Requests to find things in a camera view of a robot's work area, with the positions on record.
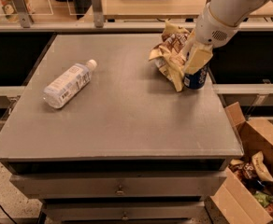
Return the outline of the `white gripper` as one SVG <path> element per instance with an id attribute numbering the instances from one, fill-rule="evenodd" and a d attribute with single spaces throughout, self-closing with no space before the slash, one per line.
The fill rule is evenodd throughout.
<path id="1" fill-rule="evenodd" d="M 187 60 L 183 72 L 189 75 L 198 72 L 212 58 L 213 48 L 225 46 L 237 30 L 238 27 L 224 24 L 214 17 L 207 3 L 182 49 L 182 55 Z"/>

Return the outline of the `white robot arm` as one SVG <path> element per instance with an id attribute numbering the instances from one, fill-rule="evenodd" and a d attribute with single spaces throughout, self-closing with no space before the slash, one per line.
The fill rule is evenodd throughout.
<path id="1" fill-rule="evenodd" d="M 253 11 L 273 0 L 210 0 L 196 21 L 184 49 L 188 53 L 184 74 L 193 75 L 212 57 L 212 50 L 225 46 L 239 25 Z"/>

